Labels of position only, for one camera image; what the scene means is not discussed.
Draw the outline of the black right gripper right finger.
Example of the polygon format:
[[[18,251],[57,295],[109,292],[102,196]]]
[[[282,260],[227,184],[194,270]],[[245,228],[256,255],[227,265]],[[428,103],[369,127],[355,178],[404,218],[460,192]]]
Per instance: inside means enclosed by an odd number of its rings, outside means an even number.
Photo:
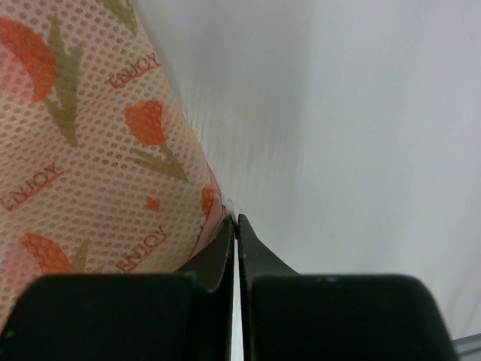
[[[247,360],[455,360],[428,288],[407,275],[302,275],[237,222]]]

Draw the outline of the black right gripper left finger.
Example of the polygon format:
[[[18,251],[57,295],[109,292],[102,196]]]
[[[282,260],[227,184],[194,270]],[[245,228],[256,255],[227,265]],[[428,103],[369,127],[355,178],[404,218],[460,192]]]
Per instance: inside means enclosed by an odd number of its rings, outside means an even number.
[[[48,275],[18,298],[3,360],[227,360],[234,223],[171,274]]]

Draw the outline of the floral mesh laundry bag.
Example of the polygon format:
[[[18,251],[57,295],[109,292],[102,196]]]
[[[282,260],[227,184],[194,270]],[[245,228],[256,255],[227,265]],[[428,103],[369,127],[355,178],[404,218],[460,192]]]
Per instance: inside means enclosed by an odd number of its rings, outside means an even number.
[[[167,273],[226,216],[130,1],[1,3],[1,319],[48,274]]]

